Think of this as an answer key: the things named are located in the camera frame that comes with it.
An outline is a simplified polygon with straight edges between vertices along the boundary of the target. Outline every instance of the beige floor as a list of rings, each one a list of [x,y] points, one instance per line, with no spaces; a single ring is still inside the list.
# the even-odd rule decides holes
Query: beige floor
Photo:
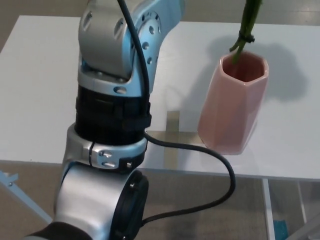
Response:
[[[19,15],[80,16],[86,2],[87,0],[0,0],[0,50]],[[245,0],[186,0],[183,20],[237,23],[241,19],[244,2]],[[320,0],[264,0],[257,22],[320,25]],[[0,169],[19,173],[18,185],[52,214],[59,166],[4,161],[0,162]],[[146,216],[206,203],[218,198],[228,187],[228,179],[223,177],[152,172],[148,172],[147,176],[150,180],[150,194]],[[295,231],[302,225],[302,218],[296,207],[298,194],[294,183],[271,181],[270,184],[275,218],[287,220],[289,231]],[[177,189],[183,191],[183,194],[177,194]],[[1,239],[18,240],[44,226],[38,217],[0,190]],[[266,240],[261,181],[238,179],[234,196],[225,204],[201,213],[150,223],[140,231],[137,239]]]

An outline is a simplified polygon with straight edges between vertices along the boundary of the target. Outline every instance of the white table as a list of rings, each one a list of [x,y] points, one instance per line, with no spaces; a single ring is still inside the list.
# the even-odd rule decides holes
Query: white table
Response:
[[[0,159],[62,162],[76,114],[78,23],[74,17],[19,17],[0,54]],[[150,131],[166,130],[168,111],[179,111],[179,131],[197,131],[214,68],[239,28],[181,22],[167,36],[150,100]],[[320,180],[320,27],[257,24],[253,34],[256,42],[246,49],[266,57],[269,86],[248,146],[227,158],[237,176],[265,179],[270,223],[267,179]],[[164,152],[150,144],[141,168],[168,171]],[[175,171],[227,173],[212,157],[185,150],[178,152]]]

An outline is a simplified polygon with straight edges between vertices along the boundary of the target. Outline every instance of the plant stem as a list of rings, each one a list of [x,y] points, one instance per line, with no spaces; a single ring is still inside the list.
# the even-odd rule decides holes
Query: plant stem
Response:
[[[247,38],[251,36],[261,4],[262,0],[246,0],[245,2],[240,32]],[[232,52],[238,48],[233,57],[234,64],[239,60],[246,43],[245,40],[238,37],[235,44],[229,49],[229,51]]]
[[[250,16],[250,11],[252,10],[252,5],[251,5],[251,1],[252,0],[246,0],[245,1],[245,6],[243,9],[243,14],[242,14],[242,19],[241,19],[241,27],[240,27],[240,32],[241,33],[245,33],[246,32],[246,27],[247,24],[250,20],[249,16]],[[241,39],[240,37],[238,37],[238,39],[236,40],[235,44],[229,49],[230,52],[234,51],[237,49],[237,47],[239,47],[239,43],[240,43]]]

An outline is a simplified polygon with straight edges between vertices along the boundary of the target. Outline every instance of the hexagonal ceramic vase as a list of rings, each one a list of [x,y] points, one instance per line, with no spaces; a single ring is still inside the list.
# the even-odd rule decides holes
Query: hexagonal ceramic vase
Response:
[[[244,150],[266,92],[267,61],[243,52],[237,64],[233,53],[223,56],[214,71],[198,123],[205,146],[223,155]]]

